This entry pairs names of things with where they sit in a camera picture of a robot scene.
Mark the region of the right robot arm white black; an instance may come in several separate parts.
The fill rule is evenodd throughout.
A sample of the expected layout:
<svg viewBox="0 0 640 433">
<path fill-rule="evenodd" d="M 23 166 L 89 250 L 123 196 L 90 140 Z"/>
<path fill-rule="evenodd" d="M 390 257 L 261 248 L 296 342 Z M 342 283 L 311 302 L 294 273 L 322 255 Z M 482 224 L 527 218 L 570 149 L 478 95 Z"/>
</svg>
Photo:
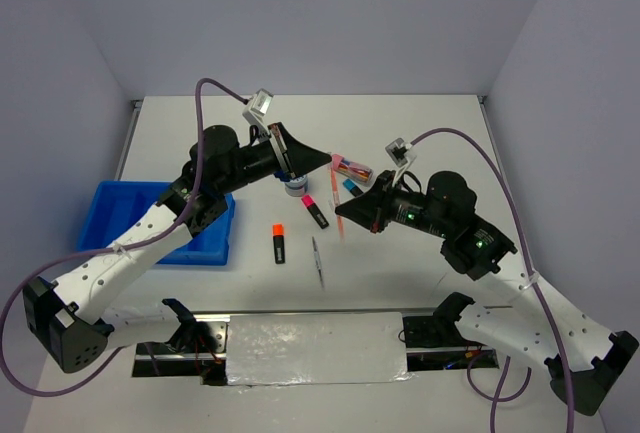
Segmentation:
<svg viewBox="0 0 640 433">
<path fill-rule="evenodd" d="M 484 343 L 548 373 L 555 395 L 594 415 L 639 348 L 626 331 L 613 332 L 589 318 L 539 274 L 528 275 L 522 253 L 475 212 L 476 194 L 450 171 L 431 176 L 425 192 L 408 192 L 386 170 L 365 193 L 336 207 L 337 215 L 372 233 L 395 222 L 442 239 L 445 261 L 459 274 L 514 309 L 494 319 L 478 302 L 449 295 L 436 310 L 435 333 L 446 344 L 462 338 Z"/>
</svg>

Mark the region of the orange-red pen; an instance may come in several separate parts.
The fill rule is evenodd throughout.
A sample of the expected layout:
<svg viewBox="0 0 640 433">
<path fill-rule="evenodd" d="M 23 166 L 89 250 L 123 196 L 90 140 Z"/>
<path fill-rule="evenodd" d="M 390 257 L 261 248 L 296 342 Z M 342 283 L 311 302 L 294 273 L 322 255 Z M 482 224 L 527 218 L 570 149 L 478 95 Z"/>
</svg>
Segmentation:
<svg viewBox="0 0 640 433">
<path fill-rule="evenodd" d="M 339 198 L 338 185 L 337 185 L 335 172 L 332 169 L 331 164 L 328 165 L 328 174 L 329 174 L 330 187 L 331 187 L 332 209 L 335 210 L 340 205 L 340 198 Z M 339 233 L 340 242 L 344 243 L 345 230 L 344 230 L 343 218 L 339 216 L 337 213 L 334 213 L 334 216 L 336 218 L 336 225 Z"/>
</svg>

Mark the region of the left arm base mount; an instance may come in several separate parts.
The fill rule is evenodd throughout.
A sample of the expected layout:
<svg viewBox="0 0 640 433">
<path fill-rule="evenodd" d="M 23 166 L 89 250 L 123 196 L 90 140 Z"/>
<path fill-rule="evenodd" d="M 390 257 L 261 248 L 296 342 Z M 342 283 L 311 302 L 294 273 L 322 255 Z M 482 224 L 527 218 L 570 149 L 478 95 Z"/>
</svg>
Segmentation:
<svg viewBox="0 0 640 433">
<path fill-rule="evenodd" d="M 229 319 L 196 315 L 176 299 L 164 299 L 178 326 L 166 342 L 136 345 L 133 378 L 198 378 L 201 385 L 226 386 Z"/>
</svg>

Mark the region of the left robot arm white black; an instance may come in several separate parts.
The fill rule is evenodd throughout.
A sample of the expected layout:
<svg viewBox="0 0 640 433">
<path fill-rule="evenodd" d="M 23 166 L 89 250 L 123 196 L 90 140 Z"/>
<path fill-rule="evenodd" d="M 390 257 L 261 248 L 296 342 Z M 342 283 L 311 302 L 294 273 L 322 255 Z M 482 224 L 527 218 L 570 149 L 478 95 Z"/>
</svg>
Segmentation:
<svg viewBox="0 0 640 433">
<path fill-rule="evenodd" d="M 240 146 L 224 125 L 202 130 L 179 178 L 109 246 L 87 251 L 87 260 L 53 281 L 36 277 L 22 289 L 30 331 L 65 373 L 76 373 L 105 350 L 129 344 L 164 343 L 182 352 L 209 328 L 178 300 L 157 310 L 117 313 L 113 301 L 143 273 L 186 245 L 228 209 L 226 197 L 281 172 L 297 178 L 328 164 L 328 153 L 296 140 L 281 123 L 269 139 Z"/>
</svg>

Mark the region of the grey black pen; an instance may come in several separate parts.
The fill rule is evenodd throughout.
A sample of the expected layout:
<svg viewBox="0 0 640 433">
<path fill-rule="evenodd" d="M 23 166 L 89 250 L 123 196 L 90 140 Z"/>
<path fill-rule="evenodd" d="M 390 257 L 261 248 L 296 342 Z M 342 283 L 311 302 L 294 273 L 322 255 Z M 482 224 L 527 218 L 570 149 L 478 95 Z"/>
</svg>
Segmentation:
<svg viewBox="0 0 640 433">
<path fill-rule="evenodd" d="M 321 256 L 320 256 L 318 244 L 317 244 L 316 238 L 314 236 L 312 236 L 311 241 L 312 241 L 314 262 L 315 262 L 316 271 L 318 273 L 320 286 L 321 286 L 322 290 L 325 291 L 326 286 L 325 286 L 325 282 L 324 282 L 323 267 L 322 267 Z"/>
</svg>

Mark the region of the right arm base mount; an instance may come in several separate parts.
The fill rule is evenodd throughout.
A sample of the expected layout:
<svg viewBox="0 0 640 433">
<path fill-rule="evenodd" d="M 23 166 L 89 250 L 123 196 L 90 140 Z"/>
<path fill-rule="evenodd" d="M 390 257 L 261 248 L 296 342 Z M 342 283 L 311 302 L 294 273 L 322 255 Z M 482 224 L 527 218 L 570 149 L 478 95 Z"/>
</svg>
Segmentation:
<svg viewBox="0 0 640 433">
<path fill-rule="evenodd" d="M 455 327 L 463 308 L 474 301 L 461 293 L 449 295 L 433 312 L 402 316 L 398 340 L 405 345 L 409 372 L 498 367 L 495 350 L 465 339 Z"/>
</svg>

